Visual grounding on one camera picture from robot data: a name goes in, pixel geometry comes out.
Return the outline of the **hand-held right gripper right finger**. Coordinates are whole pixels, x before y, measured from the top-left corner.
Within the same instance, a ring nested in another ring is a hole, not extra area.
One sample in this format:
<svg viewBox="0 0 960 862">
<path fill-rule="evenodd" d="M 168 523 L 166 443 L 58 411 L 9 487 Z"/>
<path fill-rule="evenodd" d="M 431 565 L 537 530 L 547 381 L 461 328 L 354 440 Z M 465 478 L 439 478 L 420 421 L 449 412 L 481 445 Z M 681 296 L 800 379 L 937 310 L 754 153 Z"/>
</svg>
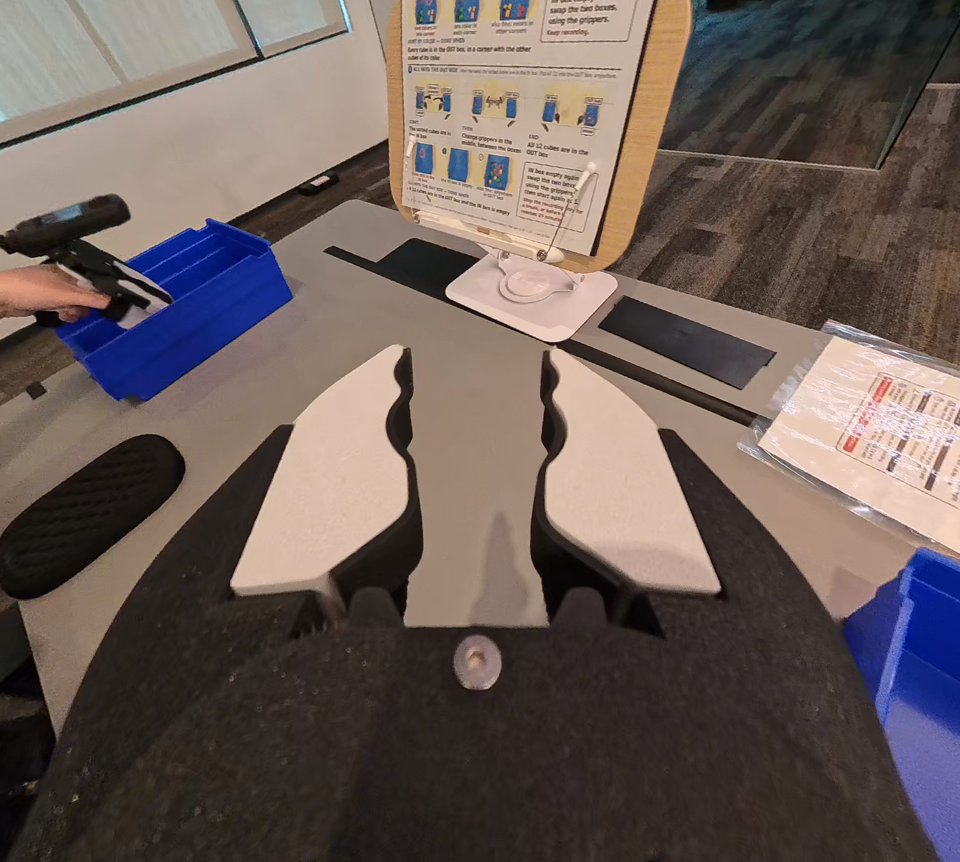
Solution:
<svg viewBox="0 0 960 862">
<path fill-rule="evenodd" d="M 721 581 L 651 417 L 567 352 L 541 362 L 531 560 L 550 621 L 574 590 L 612 623 L 651 623 L 650 593 L 717 597 Z"/>
</svg>

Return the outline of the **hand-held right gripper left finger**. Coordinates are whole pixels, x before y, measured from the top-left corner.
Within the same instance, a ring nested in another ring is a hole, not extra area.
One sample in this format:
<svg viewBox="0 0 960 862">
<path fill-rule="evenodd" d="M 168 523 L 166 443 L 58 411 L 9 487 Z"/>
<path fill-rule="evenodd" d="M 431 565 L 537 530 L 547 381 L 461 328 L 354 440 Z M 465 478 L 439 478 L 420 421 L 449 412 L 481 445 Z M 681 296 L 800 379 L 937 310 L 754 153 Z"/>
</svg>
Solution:
<svg viewBox="0 0 960 862">
<path fill-rule="evenodd" d="M 294 420 L 230 580 L 234 596 L 308 592 L 326 621 L 379 590 L 403 619 L 424 554 L 410 348 L 390 345 Z"/>
</svg>

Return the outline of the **blue plastic bin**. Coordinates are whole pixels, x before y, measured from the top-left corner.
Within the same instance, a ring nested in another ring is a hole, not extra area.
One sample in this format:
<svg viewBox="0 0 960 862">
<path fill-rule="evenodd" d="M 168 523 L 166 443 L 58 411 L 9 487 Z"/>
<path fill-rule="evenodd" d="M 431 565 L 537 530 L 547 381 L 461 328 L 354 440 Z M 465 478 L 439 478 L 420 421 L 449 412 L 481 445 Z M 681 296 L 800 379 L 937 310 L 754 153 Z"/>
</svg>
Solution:
<svg viewBox="0 0 960 862">
<path fill-rule="evenodd" d="M 959 564 L 919 548 L 843 624 L 901 783 L 939 858 L 959 859 Z"/>
<path fill-rule="evenodd" d="M 115 400 L 150 400 L 293 297 L 268 240 L 214 219 L 128 263 L 172 304 L 132 328 L 92 314 L 54 330 Z"/>
</svg>

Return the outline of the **paper in plastic sleeve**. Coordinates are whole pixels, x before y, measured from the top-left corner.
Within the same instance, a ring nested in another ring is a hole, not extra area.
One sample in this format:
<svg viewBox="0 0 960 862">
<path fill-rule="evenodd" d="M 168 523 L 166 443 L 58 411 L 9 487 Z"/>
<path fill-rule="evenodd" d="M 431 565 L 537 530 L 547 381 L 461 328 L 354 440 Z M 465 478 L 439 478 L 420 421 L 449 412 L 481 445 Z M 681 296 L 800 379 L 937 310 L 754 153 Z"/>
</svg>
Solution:
<svg viewBox="0 0 960 862">
<path fill-rule="evenodd" d="M 902 539 L 959 554 L 958 365 L 829 320 L 738 447 Z"/>
</svg>

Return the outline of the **instruction sheet on wooden stand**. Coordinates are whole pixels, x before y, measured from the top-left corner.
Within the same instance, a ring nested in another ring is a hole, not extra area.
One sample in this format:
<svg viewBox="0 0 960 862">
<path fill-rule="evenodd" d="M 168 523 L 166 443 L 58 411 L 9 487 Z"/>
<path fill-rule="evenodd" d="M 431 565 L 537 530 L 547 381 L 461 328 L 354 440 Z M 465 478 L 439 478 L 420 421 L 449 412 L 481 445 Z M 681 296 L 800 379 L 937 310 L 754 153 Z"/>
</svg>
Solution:
<svg viewBox="0 0 960 862">
<path fill-rule="evenodd" d="M 570 340 L 614 299 L 618 280 L 609 268 L 623 255 L 637 229 L 691 25 L 691 0 L 655 0 L 596 253 L 566 253 L 562 260 L 550 263 L 546 247 L 406 205 L 403 173 L 413 166 L 416 145 L 404 125 L 402 10 L 396 5 L 387 41 L 390 194 L 408 222 L 471 241 L 484 250 L 474 267 L 447 288 L 454 305 L 556 344 Z"/>
</svg>

